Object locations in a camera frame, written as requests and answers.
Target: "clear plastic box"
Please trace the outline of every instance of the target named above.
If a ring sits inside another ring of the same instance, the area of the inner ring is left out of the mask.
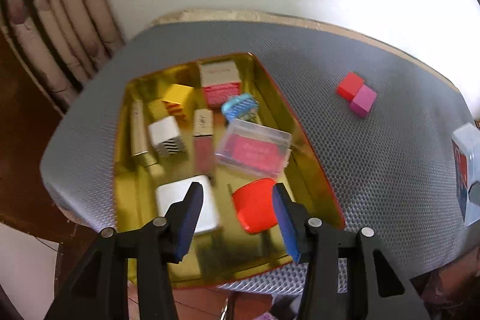
[[[287,166],[292,135],[234,119],[220,144],[217,162],[260,178],[277,179]]]

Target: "metal screw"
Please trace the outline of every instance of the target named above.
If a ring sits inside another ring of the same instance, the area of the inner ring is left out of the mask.
[[[153,219],[153,225],[155,226],[164,226],[167,223],[167,219],[165,217],[155,217]]]
[[[309,226],[319,227],[319,226],[322,225],[322,220],[317,219],[316,217],[312,217],[312,218],[308,219],[308,224],[309,224]]]
[[[113,228],[104,228],[100,232],[100,235],[102,235],[103,238],[111,238],[114,232]]]
[[[371,238],[375,232],[374,232],[373,229],[366,226],[366,227],[363,227],[361,229],[361,233],[362,233],[362,235],[366,236],[367,238]]]

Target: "pink cube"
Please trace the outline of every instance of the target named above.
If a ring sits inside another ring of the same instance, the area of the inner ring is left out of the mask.
[[[364,118],[370,111],[376,97],[377,93],[375,91],[363,85],[350,103],[350,110]]]

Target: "table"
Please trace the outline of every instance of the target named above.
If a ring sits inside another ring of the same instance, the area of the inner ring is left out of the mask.
[[[450,134],[472,121],[465,101],[408,55],[337,30],[217,21],[141,33],[87,86],[47,146],[41,174],[52,199],[97,231],[113,226],[112,158],[125,84],[197,58],[247,51],[258,56],[296,112],[347,229],[373,228],[409,277],[455,259],[480,238],[478,223],[463,226],[455,195]],[[349,71],[378,93],[365,120],[334,93]],[[339,269],[344,291],[345,264]],[[304,265],[290,264],[224,287],[295,294],[304,275]]]

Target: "beige curtain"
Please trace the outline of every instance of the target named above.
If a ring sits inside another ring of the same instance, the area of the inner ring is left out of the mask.
[[[0,30],[63,112],[123,41],[106,0],[0,0]]]

